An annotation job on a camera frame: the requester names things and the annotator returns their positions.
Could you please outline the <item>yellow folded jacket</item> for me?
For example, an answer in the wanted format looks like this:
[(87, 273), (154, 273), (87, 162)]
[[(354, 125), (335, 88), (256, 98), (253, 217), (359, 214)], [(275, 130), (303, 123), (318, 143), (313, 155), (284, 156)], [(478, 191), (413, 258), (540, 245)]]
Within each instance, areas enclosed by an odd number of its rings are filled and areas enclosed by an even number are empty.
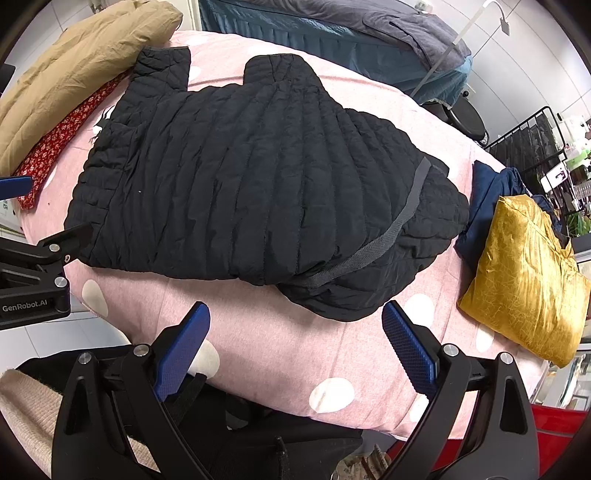
[(574, 357), (590, 299), (571, 244), (526, 195), (501, 197), (476, 274), (458, 308), (559, 367)]

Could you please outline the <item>grey blue bedding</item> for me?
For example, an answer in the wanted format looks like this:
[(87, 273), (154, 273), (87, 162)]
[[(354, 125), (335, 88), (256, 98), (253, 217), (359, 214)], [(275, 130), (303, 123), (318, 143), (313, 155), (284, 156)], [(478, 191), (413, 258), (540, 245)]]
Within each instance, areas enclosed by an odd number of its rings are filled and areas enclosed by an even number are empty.
[(453, 106), (472, 52), (438, 16), (402, 1), (202, 1), (204, 31), (318, 56), (398, 88), (415, 102)]

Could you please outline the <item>black round chair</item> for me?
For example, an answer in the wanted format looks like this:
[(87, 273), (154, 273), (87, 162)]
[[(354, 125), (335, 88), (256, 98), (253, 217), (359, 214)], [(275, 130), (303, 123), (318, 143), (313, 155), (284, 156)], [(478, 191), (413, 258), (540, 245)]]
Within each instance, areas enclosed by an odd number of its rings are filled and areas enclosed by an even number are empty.
[(422, 107), (481, 146), (487, 144), (489, 136), (484, 121), (466, 98), (460, 97), (451, 108), (435, 101)]

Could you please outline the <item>red storage box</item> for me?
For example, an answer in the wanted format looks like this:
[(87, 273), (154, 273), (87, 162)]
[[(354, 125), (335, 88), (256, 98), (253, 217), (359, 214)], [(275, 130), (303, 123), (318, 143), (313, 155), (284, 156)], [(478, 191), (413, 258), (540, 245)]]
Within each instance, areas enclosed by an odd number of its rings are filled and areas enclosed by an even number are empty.
[[(587, 412), (566, 410), (532, 404), (538, 438), (539, 473), (546, 473), (564, 453), (575, 434), (583, 425)], [(462, 439), (449, 439), (444, 446), (434, 470), (448, 466), (456, 460)], [(391, 460), (396, 459), (405, 441), (397, 441), (387, 451)]]

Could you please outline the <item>red floral garment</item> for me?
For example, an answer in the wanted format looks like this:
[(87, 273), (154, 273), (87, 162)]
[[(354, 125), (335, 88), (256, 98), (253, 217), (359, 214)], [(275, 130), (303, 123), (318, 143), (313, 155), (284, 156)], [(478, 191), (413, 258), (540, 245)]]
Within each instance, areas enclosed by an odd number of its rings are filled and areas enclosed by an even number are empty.
[(32, 179), (31, 190), (17, 198), (23, 210), (31, 210), (37, 205), (42, 187), (49, 178), (58, 157), (94, 110), (130, 72), (131, 70), (128, 69), (103, 84), (43, 136), (21, 162), (15, 175), (29, 176)]

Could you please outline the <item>navy blue folded garment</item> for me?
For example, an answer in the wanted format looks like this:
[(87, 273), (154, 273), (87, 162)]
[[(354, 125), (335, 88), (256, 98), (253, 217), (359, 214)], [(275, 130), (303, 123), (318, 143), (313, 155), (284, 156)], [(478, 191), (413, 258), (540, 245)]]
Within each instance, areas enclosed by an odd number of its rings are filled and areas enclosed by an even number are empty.
[(467, 263), (473, 274), (483, 254), (488, 233), (494, 217), (497, 201), (501, 196), (526, 195), (550, 216), (552, 229), (565, 247), (568, 238), (562, 233), (562, 223), (554, 213), (553, 206), (545, 195), (534, 195), (526, 188), (515, 167), (495, 172), (489, 165), (475, 161), (473, 164), (470, 217), (465, 230), (459, 235), (455, 249)]

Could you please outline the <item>cream knitted cloth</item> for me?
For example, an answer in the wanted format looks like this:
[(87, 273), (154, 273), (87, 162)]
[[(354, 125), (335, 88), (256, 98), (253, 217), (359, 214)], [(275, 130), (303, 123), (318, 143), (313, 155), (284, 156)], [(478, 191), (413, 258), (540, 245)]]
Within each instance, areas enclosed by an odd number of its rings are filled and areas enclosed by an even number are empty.
[(1, 414), (33, 462), (51, 476), (52, 443), (62, 395), (14, 369), (1, 375)]

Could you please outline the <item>black quilted down jacket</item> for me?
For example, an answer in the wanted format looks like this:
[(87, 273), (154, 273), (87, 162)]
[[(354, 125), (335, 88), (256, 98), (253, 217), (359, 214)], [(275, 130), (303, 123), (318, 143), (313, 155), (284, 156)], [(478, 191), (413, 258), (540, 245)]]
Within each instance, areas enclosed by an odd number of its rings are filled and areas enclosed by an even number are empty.
[(188, 87), (185, 47), (145, 48), (73, 190), (88, 266), (273, 285), (322, 317), (379, 309), (469, 220), (447, 165), (332, 99), (293, 54)]

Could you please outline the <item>beige padded coat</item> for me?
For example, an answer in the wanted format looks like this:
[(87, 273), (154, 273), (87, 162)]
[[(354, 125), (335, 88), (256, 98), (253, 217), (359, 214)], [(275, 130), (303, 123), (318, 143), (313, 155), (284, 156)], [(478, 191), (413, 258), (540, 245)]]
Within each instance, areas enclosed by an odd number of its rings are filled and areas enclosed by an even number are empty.
[(167, 1), (120, 1), (68, 27), (1, 97), (1, 175), (12, 175), (44, 135), (181, 23)]

